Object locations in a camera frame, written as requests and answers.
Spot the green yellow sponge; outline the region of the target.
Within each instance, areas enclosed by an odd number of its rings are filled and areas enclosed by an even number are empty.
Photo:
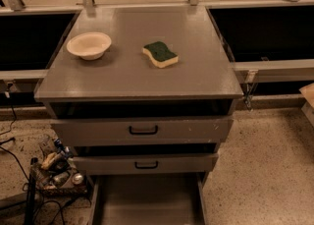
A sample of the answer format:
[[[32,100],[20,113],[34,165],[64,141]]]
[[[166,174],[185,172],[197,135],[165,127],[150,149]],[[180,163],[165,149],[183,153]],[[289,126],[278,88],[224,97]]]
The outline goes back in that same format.
[[[163,69],[179,62],[179,56],[170,51],[162,41],[156,41],[143,46],[142,53],[149,57],[157,68]]]

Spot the silver can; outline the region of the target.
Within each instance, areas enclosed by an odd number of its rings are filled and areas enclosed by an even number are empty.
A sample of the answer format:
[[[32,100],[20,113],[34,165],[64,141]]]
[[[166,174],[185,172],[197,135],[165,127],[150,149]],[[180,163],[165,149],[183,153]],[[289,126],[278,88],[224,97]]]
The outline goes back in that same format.
[[[73,178],[72,182],[75,186],[80,186],[83,183],[84,177],[81,173],[76,173]]]

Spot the grey middle drawer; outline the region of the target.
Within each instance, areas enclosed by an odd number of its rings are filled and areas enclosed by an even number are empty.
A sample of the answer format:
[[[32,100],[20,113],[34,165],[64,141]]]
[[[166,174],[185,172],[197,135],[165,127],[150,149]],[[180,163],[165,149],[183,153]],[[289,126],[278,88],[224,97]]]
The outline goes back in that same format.
[[[128,175],[211,172],[217,154],[150,154],[75,157],[80,172],[87,175]]]

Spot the grey top drawer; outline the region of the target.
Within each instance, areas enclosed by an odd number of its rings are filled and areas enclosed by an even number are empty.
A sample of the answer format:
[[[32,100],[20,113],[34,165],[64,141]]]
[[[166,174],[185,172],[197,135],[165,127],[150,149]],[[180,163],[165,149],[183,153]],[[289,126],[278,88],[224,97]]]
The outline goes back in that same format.
[[[224,141],[231,117],[64,119],[51,126],[68,146],[149,145]]]

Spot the grey drawer cabinet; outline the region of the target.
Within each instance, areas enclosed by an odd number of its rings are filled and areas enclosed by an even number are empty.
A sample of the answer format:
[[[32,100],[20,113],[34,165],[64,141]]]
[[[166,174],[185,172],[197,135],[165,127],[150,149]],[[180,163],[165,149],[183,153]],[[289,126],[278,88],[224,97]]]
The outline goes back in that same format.
[[[233,118],[242,90],[206,8],[99,8],[93,18],[81,12],[70,35],[85,31],[107,33],[112,44],[95,61],[58,53],[35,93],[53,120]],[[142,48],[156,41],[179,62],[154,66]],[[75,157],[217,154],[221,143],[69,147]]]

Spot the grey bottom drawer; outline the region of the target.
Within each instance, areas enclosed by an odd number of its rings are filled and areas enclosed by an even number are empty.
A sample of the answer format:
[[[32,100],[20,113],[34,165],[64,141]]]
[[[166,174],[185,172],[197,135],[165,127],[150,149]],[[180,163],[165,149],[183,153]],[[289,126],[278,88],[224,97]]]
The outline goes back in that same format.
[[[99,176],[88,225],[208,225],[197,173]]]

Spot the tray of cluttered items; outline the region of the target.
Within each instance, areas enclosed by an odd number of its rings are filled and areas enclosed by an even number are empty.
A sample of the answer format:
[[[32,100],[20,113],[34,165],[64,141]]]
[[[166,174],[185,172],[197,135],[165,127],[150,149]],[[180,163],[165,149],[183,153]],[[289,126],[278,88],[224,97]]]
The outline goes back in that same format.
[[[88,192],[86,180],[80,186],[75,186],[72,178],[80,173],[73,162],[74,155],[59,139],[53,140],[43,135],[39,142],[43,160],[33,159],[30,175],[36,188],[46,197],[83,196]]]

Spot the wooden box at right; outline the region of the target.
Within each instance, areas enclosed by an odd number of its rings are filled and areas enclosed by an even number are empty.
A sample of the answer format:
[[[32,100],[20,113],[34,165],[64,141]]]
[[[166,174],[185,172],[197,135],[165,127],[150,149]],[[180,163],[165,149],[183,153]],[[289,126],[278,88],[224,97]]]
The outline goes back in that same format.
[[[314,83],[302,87],[299,91],[305,98],[305,103],[301,110],[314,127]]]

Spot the grey drawer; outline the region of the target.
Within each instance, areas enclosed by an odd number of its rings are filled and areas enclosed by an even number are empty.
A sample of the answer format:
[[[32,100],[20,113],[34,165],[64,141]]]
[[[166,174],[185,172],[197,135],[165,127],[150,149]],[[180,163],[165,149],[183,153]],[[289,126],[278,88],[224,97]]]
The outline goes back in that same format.
[[[224,141],[231,117],[64,119],[51,126],[68,146],[149,145]]]
[[[87,175],[128,175],[211,172],[217,154],[150,154],[75,157],[80,172]]]
[[[99,176],[88,225],[208,225],[197,173]]]

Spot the white bowl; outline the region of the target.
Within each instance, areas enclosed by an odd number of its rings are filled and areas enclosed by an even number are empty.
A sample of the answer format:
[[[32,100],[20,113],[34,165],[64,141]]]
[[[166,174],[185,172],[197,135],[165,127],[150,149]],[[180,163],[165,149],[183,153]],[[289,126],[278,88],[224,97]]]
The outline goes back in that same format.
[[[67,50],[87,61],[100,58],[111,46],[111,37],[102,32],[86,32],[77,35],[67,43]]]

